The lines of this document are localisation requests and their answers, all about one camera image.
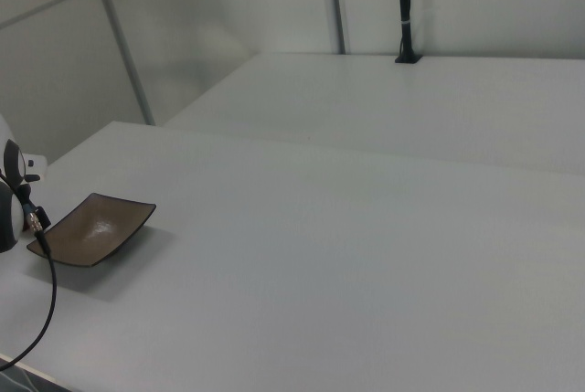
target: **black cable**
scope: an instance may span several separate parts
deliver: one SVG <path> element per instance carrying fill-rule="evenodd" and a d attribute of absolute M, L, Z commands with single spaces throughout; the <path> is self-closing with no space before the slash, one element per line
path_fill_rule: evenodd
<path fill-rule="evenodd" d="M 18 194 L 14 187 L 10 185 L 10 183 L 6 180 L 6 177 L 2 174 L 2 172 L 0 172 L 0 179 L 6 182 L 6 184 L 10 187 L 12 192 L 15 193 L 16 198 L 18 198 L 21 204 L 24 205 L 28 203 L 26 201 L 25 203 L 23 203 L 24 198 L 22 198 L 22 196 Z M 25 349 L 14 360 L 0 366 L 0 372 L 5 371 L 9 367 L 12 367 L 15 364 L 17 364 L 20 360 L 25 358 L 28 355 L 28 353 L 30 353 L 33 350 L 35 346 L 37 346 L 38 342 L 40 342 L 40 339 L 42 339 L 43 336 L 45 335 L 45 332 L 48 329 L 48 325 L 50 324 L 51 319 L 53 318 L 53 312 L 55 311 L 55 303 L 57 301 L 57 273 L 55 271 L 55 262 L 53 261 L 53 256 L 51 255 L 51 248 L 47 243 L 47 239 L 45 238 L 45 233 L 42 230 L 39 230 L 38 232 L 35 232 L 35 237 L 37 238 L 38 244 L 40 244 L 40 247 L 43 249 L 43 252 L 47 256 L 48 265 L 51 268 L 51 281 L 53 283 L 53 291 L 51 294 L 51 306 L 48 309 L 47 320 L 45 321 L 45 324 L 43 325 L 43 328 L 40 330 L 40 333 L 38 334 L 35 341 L 32 344 L 30 344 L 28 348 Z"/>

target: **brown tray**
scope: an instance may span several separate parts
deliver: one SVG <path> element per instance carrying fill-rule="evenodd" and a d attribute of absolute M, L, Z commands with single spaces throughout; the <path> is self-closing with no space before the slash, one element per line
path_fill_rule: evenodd
<path fill-rule="evenodd" d="M 53 260 L 93 267 L 118 251 L 155 209 L 150 203 L 90 194 L 45 234 Z M 27 249 L 46 258 L 36 240 Z"/>

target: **white table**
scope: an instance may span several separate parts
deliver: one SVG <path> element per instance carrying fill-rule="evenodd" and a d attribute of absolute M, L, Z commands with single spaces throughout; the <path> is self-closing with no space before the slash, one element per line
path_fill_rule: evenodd
<path fill-rule="evenodd" d="M 585 384 L 585 177 L 113 123 L 34 191 L 153 202 L 93 269 L 58 266 L 28 365 L 81 390 L 479 392 Z M 47 263 L 0 257 L 0 347 Z"/>
<path fill-rule="evenodd" d="M 165 126 L 585 175 L 585 61 L 259 55 Z"/>

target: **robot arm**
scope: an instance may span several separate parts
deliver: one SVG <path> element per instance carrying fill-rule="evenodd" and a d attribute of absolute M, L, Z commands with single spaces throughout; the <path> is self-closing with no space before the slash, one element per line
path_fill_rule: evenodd
<path fill-rule="evenodd" d="M 28 200 L 29 182 L 43 178 L 47 169 L 44 156 L 23 154 L 14 141 L 8 124 L 0 115 L 0 253 L 10 250 L 18 242 L 25 225 L 21 200 Z M 19 199 L 12 189 L 20 193 Z"/>

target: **black pole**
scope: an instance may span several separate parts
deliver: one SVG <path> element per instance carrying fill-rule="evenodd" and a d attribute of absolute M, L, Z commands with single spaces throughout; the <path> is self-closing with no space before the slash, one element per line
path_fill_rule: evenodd
<path fill-rule="evenodd" d="M 414 53 L 412 49 L 412 34 L 410 31 L 410 0 L 400 0 L 400 20 L 402 21 L 402 40 L 397 63 L 413 64 L 422 56 Z"/>

